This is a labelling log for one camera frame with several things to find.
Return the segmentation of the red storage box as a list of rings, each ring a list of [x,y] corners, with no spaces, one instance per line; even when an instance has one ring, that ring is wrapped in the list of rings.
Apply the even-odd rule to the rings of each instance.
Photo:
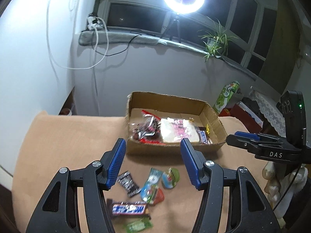
[[[259,133],[264,122],[243,102],[237,102],[232,108],[224,108],[220,117],[234,117],[240,120],[250,133]]]

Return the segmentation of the white window frame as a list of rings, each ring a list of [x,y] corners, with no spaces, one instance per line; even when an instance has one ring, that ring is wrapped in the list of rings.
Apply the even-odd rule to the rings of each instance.
[[[180,15],[181,42],[204,48],[198,30],[214,29],[220,21],[228,35],[227,58],[254,75],[266,60],[276,24],[278,0],[205,0],[196,12]],[[109,26],[137,29],[160,36],[176,13],[164,0],[95,0],[94,10]]]

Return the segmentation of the potted spider plant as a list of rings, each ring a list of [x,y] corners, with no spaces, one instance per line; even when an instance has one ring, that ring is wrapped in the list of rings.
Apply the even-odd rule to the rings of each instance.
[[[227,56],[229,42],[239,39],[238,36],[228,35],[227,30],[222,26],[219,20],[214,23],[214,29],[198,30],[198,37],[204,43],[204,61],[207,62],[210,57],[217,59]]]

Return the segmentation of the black tripod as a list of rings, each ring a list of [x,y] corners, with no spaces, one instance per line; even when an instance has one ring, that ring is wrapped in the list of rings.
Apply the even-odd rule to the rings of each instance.
[[[169,36],[169,40],[172,41],[175,34],[177,35],[178,43],[181,43],[181,28],[180,28],[180,15],[179,14],[176,14],[174,19],[170,21],[169,25],[165,28],[160,38]]]

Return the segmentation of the red plum snack bag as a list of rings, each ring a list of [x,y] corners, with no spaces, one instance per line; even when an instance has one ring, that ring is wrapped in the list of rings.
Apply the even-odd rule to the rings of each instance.
[[[155,137],[160,134],[160,125],[161,119],[155,114],[147,111],[141,111],[143,116],[143,123],[139,124],[135,129],[135,132],[138,134],[138,137]]]

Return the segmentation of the blue green jelly packet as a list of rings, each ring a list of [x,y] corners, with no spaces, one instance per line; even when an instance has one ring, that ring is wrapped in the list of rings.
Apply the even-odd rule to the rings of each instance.
[[[159,187],[162,174],[162,171],[151,168],[147,181],[140,192],[140,197],[145,203],[155,206],[164,201],[163,191]]]

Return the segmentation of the yellow candy wrapper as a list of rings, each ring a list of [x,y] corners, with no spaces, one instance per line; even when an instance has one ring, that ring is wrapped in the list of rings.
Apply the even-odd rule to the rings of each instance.
[[[210,135],[210,127],[209,127],[208,124],[206,124],[206,133],[207,133],[208,135]]]

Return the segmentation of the brown cardboard box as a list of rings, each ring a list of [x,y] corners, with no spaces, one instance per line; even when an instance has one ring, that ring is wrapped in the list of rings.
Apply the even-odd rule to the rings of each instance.
[[[202,100],[134,91],[127,100],[127,153],[178,155],[187,138],[204,154],[217,151],[227,133],[213,108]]]

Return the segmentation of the green snack packet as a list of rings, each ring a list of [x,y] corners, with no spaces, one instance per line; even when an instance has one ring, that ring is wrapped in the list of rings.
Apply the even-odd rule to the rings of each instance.
[[[125,231],[128,233],[137,233],[153,227],[151,220],[147,217],[137,219],[124,226]]]

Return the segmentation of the green jelly cup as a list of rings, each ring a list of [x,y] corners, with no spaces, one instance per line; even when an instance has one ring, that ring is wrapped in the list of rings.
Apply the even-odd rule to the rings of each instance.
[[[173,189],[180,180],[178,169],[170,167],[162,174],[161,181],[165,189]]]

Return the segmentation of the packaged toast bread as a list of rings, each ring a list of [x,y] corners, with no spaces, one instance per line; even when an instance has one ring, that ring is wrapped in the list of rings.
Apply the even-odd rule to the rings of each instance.
[[[176,144],[184,138],[192,143],[199,143],[199,135],[194,122],[187,119],[162,118],[160,133],[166,144]]]

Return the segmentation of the black patterned candy wrapper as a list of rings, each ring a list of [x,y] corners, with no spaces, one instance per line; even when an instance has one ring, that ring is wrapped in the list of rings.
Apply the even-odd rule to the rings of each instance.
[[[133,180],[129,171],[118,175],[117,181],[126,190],[128,197],[133,197],[141,192],[141,188]]]

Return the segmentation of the brown snickers bar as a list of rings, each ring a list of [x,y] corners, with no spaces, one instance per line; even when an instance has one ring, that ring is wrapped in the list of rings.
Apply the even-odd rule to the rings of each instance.
[[[205,145],[212,144],[212,140],[209,137],[206,128],[198,127],[197,133],[199,135],[199,139],[200,139],[200,143],[201,144],[205,144]]]

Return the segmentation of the white power strip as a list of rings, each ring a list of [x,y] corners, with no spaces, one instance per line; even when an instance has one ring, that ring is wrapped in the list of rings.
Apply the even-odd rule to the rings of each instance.
[[[88,30],[102,30],[104,29],[105,26],[104,26],[104,21],[103,19],[93,15],[93,14],[90,14],[88,17],[87,17],[87,29]]]

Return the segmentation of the white lace cloth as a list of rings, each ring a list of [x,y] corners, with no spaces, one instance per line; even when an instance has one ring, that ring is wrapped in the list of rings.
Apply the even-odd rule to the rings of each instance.
[[[278,135],[286,137],[285,119],[283,114],[278,110],[277,103],[270,97],[255,90],[249,94],[249,98],[257,102],[260,112],[270,122]]]

